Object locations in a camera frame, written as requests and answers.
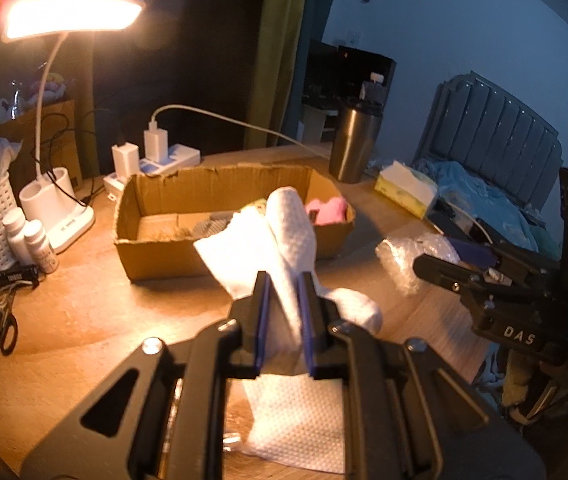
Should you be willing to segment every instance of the purple object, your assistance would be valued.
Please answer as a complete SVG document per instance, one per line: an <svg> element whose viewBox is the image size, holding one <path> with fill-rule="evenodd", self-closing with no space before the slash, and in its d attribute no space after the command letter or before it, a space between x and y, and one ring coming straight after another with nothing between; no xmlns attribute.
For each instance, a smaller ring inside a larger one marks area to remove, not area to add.
<svg viewBox="0 0 568 480"><path fill-rule="evenodd" d="M446 240L456 250L460 260L479 269L486 270L496 266L498 262L497 256L489 247L456 238L446 238Z"/></svg>

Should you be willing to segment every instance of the curtain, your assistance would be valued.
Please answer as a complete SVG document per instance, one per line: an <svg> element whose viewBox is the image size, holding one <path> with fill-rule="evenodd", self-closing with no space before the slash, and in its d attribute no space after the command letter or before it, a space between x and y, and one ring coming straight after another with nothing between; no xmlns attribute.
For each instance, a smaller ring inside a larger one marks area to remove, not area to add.
<svg viewBox="0 0 568 480"><path fill-rule="evenodd" d="M310 41L322 41L332 4L333 0L304 1L304 16L302 17L299 31L295 68L293 70L282 129L280 130L289 137L295 138L298 134L298 123L302 107L302 90L304 89L304 76L306 75L306 60L308 58Z"/></svg>
<svg viewBox="0 0 568 480"><path fill-rule="evenodd" d="M293 79L305 0L264 0L247 121L282 127ZM274 144L267 134L247 129L244 148Z"/></svg>
<svg viewBox="0 0 568 480"><path fill-rule="evenodd" d="M248 122L295 137L310 40L321 41L333 0L264 0ZM245 148L277 139L247 129Z"/></svg>

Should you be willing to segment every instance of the scissors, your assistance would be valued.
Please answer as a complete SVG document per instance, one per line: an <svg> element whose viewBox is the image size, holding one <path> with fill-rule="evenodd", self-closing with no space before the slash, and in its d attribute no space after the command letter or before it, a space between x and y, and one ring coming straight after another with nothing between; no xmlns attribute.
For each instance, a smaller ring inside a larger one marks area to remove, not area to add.
<svg viewBox="0 0 568 480"><path fill-rule="evenodd" d="M0 312L0 352L3 356L9 356L15 350L17 344L17 320L13 315L13 300L17 292L17 286L14 286L8 293L6 299L6 306Z"/></svg>

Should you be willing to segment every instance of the desk surface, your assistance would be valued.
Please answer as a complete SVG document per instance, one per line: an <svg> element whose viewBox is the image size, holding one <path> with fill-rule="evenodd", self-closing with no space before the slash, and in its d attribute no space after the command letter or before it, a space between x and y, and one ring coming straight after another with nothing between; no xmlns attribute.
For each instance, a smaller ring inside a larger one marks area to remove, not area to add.
<svg viewBox="0 0 568 480"><path fill-rule="evenodd" d="M225 153L206 165L294 160L326 172L327 163L296 146ZM382 308L381 337L403 342L422 336L467 380L483 361L487 343L470 331L470 317L451 292L427 286L412 298L394 289L374 254L382 235L414 236L428 228L373 191L373 181L339 185L357 211L356 227L342 255L320 262L323 285L353 288ZM0 355L0 455L18 470L24 456L144 338L173 343L194 336L226 315L229 296L212 277L131 284L112 238L114 203L105 193L93 203L95 225L60 254L60 266L33 292L21 290L13 311L20 339L10 357ZM227 428L248 434L250 407L234 384ZM334 475L296 470L256 457L225 457L225 478L289 474L315 479Z"/></svg>

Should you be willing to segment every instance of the white cable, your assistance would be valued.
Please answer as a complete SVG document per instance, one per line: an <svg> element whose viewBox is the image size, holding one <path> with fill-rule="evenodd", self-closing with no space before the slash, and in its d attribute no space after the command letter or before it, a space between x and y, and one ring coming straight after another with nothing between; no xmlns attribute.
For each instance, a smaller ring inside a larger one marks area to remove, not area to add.
<svg viewBox="0 0 568 480"><path fill-rule="evenodd" d="M68 32L62 32L58 36L58 40L53 47L53 50L48 56L48 61L44 67L44 72L42 73L42 80L40 81L40 90L38 91L38 104L35 108L35 175L37 179L42 176L42 170L40 169L40 144L42 143L42 102L44 101L44 88L46 87L46 79L48 79L48 72L50 72L50 66L53 64L55 56L58 54L59 47L62 46L64 40L68 37Z"/></svg>
<svg viewBox="0 0 568 480"><path fill-rule="evenodd" d="M195 112L195 113L198 113L198 114L203 114L203 115L208 115L210 117L215 117L216 119L222 119L223 121L227 121L229 123L239 124L240 126L244 126L245 128L252 128L253 130L258 130L259 132L265 132L267 134L271 134L271 135L274 135L274 136L277 136L277 137L281 137L282 139L288 140L288 142L292 142L293 144L301 146L305 150L308 150L309 152L313 153L314 155L321 156L322 158L329 158L329 156L326 155L325 153L317 152L313 148L311 148L311 147L309 147L305 144L302 144L298 140L292 139L291 137L286 136L284 134L281 134L279 132L276 132L275 130L269 130L268 128L263 128L261 126L255 126L254 124L245 123L244 121L238 121L237 119L231 119L230 117L226 117L224 115L216 114L214 112L209 112L208 110L202 110L201 108L196 108L196 107L193 107L193 106L187 106L187 105L160 106L157 110L155 110L155 112L153 112L153 115L151 115L151 123L155 122L156 121L155 118L157 117L157 115L160 112L163 112L165 110L188 110L189 112Z"/></svg>
<svg viewBox="0 0 568 480"><path fill-rule="evenodd" d="M461 207L456 206L455 204L453 204L452 202L449 202L448 200L444 199L444 202L446 202L449 206L451 206L455 211L458 211L459 213L462 213L462 215L464 215L466 218L468 218L471 222L473 222L478 229L480 229L481 232L483 232L484 236L486 236L486 239L488 240L488 243L492 244L493 243L493 239L489 236L489 234L486 232L486 229L484 229L482 227L482 225L480 224L480 222L478 222L475 218L473 218L471 215L469 215L466 211L464 211Z"/></svg>

